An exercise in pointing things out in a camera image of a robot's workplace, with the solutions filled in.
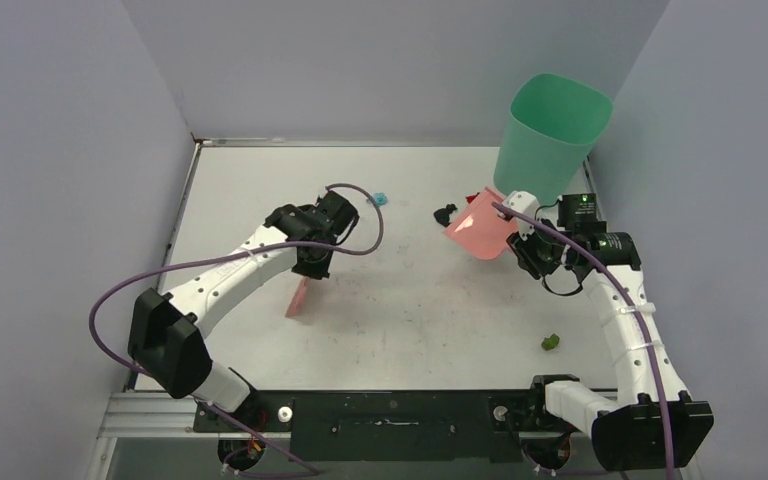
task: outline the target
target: gray wall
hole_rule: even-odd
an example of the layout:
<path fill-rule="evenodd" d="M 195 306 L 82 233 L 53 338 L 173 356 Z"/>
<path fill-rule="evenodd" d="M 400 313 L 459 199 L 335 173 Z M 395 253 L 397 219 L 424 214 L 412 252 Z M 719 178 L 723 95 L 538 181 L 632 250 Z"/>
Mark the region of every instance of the gray wall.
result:
<path fill-rule="evenodd" d="M 594 157 L 670 358 L 713 404 L 707 478 L 768 478 L 768 2 L 670 2 Z"/>
<path fill-rule="evenodd" d="M 123 0 L 197 136 L 498 144 L 549 71 L 613 97 L 668 0 Z"/>
<path fill-rule="evenodd" d="M 0 479 L 83 478 L 124 379 L 87 312 L 161 261 L 191 152 L 118 0 L 0 1 Z"/>

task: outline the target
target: table surface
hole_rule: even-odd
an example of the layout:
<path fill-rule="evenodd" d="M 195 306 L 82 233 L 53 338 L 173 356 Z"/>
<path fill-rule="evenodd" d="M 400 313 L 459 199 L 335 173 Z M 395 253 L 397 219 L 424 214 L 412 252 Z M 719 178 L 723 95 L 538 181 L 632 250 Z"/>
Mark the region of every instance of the table surface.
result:
<path fill-rule="evenodd" d="M 170 263 L 230 252 L 274 208 L 310 203 L 335 182 L 384 192 L 384 241 L 365 257 L 335 255 L 331 278 L 311 281 L 302 313 L 284 312 L 299 282 L 278 275 L 238 305 L 206 343 L 212 357 L 260 389 L 526 388 L 570 373 L 615 388 L 607 344 L 589 300 L 555 297 L 504 253 L 470 257 L 443 235 L 434 210 L 492 184 L 492 147 L 203 148 Z M 568 192 L 587 191 L 583 170 Z M 376 236 L 373 208 L 341 191 L 361 220 L 346 242 Z M 199 269 L 170 273 L 165 288 Z M 558 290 L 575 286 L 560 270 Z M 550 352 L 540 343 L 558 334 Z M 137 390 L 158 390 L 140 377 Z"/>

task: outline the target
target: robotic arm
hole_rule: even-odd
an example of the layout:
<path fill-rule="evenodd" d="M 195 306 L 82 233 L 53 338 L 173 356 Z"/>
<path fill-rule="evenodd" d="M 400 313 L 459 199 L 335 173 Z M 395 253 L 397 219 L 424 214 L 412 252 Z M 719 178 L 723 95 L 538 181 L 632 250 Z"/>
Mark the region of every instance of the robotic arm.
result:
<path fill-rule="evenodd" d="M 357 209 L 329 191 L 314 205 L 276 209 L 232 253 L 287 241 L 336 245 L 357 220 Z M 332 255 L 315 245 L 274 249 L 220 264 L 164 294 L 148 289 L 134 304 L 128 353 L 173 398 L 193 395 L 242 415 L 255 390 L 237 372 L 213 361 L 204 339 L 238 303 L 285 270 L 327 278 Z"/>
<path fill-rule="evenodd" d="M 646 352 L 654 347 L 655 357 L 670 412 L 675 464 L 686 466 L 713 426 L 713 414 L 707 402 L 693 401 L 667 356 L 643 288 L 643 272 L 634 242 L 627 233 L 608 232 L 599 221 L 594 195 L 565 195 L 558 202 L 558 226 L 572 239 L 607 266 L 635 301 L 629 306 L 608 278 L 559 240 L 541 234 L 522 220 L 518 232 L 511 234 L 508 245 L 519 266 L 535 280 L 553 273 L 559 266 L 572 271 L 582 291 L 596 310 L 596 319 L 608 342 L 617 378 L 617 400 L 611 401 L 591 391 L 571 375 L 544 375 L 534 379 L 538 392 L 536 403 L 543 408 L 533 411 L 536 423 L 546 424 L 555 417 L 563 419 L 591 438 L 601 465 L 607 470 L 663 468 L 664 430 L 658 408 L 655 377 Z M 537 199 L 527 192 L 513 192 L 505 206 L 529 217 L 537 213 Z M 541 223 L 555 229 L 549 220 Z M 643 315 L 651 343 L 634 316 Z"/>

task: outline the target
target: pink dustpan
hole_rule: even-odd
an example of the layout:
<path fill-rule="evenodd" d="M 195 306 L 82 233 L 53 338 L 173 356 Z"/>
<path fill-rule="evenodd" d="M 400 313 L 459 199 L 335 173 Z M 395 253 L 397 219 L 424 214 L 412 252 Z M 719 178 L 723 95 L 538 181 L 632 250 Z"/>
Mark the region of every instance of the pink dustpan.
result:
<path fill-rule="evenodd" d="M 493 260 L 508 250 L 507 238 L 517 231 L 516 222 L 501 218 L 493 202 L 505 198 L 484 187 L 475 200 L 443 232 L 480 260 Z"/>

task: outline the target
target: green trash bin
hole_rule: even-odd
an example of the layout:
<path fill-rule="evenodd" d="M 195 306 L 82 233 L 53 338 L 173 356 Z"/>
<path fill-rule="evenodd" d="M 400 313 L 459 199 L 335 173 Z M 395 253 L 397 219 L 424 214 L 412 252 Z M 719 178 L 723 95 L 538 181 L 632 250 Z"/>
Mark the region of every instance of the green trash bin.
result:
<path fill-rule="evenodd" d="M 613 103 L 604 93 L 544 73 L 514 97 L 493 183 L 507 195 L 525 190 L 554 203 L 605 131 Z"/>

